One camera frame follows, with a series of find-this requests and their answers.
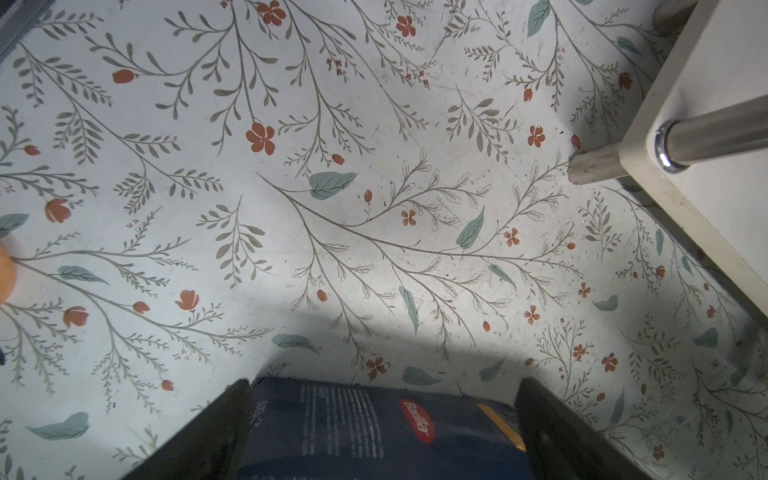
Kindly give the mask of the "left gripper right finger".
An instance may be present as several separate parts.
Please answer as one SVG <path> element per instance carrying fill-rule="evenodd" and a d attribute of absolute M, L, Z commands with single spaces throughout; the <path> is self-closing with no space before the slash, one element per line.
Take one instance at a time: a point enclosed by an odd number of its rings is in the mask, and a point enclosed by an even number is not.
<path fill-rule="evenodd" d="M 520 382 L 514 408 L 535 478 L 650 479 L 536 379 Z"/>

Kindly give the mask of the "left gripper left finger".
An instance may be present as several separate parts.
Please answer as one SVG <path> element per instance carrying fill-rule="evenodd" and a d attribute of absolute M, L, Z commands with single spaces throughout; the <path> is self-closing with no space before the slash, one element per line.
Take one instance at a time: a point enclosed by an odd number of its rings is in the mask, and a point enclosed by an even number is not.
<path fill-rule="evenodd" d="M 251 416 L 250 382 L 240 379 L 125 478 L 235 479 Z"/>

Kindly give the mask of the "dark blue spaghetti box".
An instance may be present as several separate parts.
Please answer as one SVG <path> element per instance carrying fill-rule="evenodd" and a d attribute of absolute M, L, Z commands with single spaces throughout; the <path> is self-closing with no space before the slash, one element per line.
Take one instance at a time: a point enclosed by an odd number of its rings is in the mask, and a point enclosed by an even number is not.
<path fill-rule="evenodd" d="M 514 410 L 467 396 L 263 377 L 240 479 L 531 479 Z"/>

